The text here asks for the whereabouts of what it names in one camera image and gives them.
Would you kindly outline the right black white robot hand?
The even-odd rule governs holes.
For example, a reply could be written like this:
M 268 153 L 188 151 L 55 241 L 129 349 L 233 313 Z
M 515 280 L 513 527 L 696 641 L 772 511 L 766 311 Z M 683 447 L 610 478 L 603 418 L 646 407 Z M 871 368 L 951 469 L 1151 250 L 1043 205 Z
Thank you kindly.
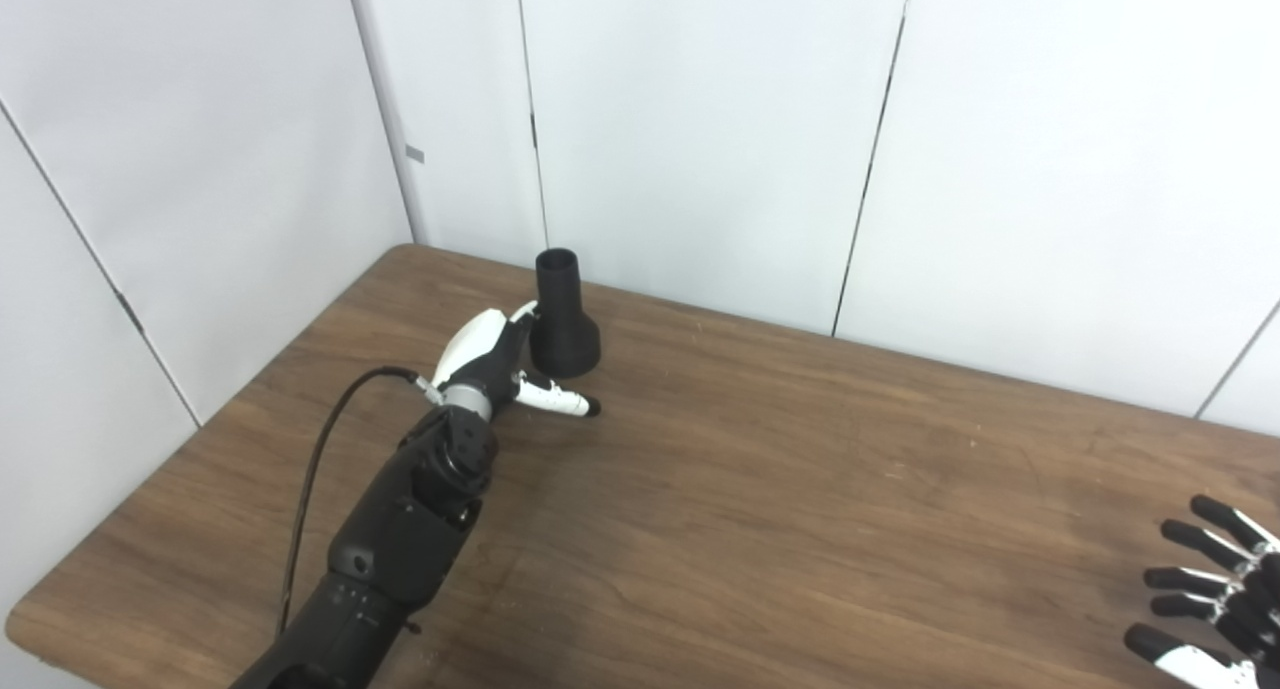
M 1211 626 L 1235 653 L 1197 645 L 1156 626 L 1134 622 L 1124 645 L 1162 674 L 1189 688 L 1275 688 L 1279 684 L 1277 535 L 1231 505 L 1190 497 L 1194 516 L 1207 528 L 1167 519 L 1165 540 L 1203 555 L 1219 572 L 1189 567 L 1151 567 L 1143 583 L 1158 594 L 1149 602 L 1157 617 L 1193 619 Z

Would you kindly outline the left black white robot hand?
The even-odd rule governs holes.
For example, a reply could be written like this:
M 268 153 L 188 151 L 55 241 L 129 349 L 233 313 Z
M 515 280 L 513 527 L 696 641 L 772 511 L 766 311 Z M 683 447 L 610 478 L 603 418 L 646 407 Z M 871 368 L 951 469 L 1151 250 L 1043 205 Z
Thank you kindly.
M 538 305 L 530 301 L 509 316 L 499 309 L 486 309 L 458 329 L 443 350 L 431 379 L 417 379 L 428 401 L 466 409 L 485 423 L 511 403 L 571 417 L 598 416 L 602 412 L 598 400 L 521 369 L 524 348 L 538 320 Z

